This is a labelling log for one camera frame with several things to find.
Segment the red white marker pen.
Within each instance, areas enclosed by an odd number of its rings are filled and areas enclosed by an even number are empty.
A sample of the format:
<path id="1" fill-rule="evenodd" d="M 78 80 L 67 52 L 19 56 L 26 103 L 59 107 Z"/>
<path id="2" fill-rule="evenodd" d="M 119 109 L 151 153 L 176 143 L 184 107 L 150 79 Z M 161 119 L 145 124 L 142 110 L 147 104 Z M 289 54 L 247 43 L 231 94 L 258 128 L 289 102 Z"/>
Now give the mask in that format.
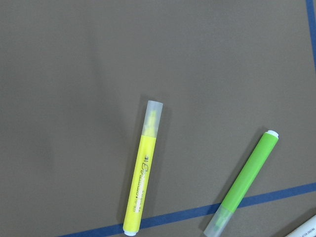
<path id="1" fill-rule="evenodd" d="M 316 236 L 316 216 L 301 224 L 285 237 L 315 237 Z"/>

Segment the yellow marker pen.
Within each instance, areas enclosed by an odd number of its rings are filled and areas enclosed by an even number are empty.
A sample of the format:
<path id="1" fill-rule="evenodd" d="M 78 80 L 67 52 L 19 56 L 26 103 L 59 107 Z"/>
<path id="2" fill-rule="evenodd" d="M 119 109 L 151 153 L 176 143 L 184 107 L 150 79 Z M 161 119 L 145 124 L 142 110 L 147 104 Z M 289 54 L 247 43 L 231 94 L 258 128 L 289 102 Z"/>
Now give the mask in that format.
<path id="1" fill-rule="evenodd" d="M 162 108 L 161 102 L 149 100 L 147 103 L 123 222 L 123 233 L 129 237 L 140 229 Z"/>

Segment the green marker pen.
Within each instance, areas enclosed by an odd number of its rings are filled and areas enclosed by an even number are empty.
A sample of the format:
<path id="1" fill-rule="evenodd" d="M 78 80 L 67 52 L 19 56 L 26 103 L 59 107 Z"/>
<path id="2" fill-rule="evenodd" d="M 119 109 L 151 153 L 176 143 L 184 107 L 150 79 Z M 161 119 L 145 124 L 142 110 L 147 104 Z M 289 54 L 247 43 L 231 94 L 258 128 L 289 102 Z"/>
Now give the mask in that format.
<path id="1" fill-rule="evenodd" d="M 225 198 L 205 228 L 203 232 L 205 236 L 219 237 L 222 234 L 278 140 L 279 134 L 273 130 L 268 130 L 263 133 Z"/>

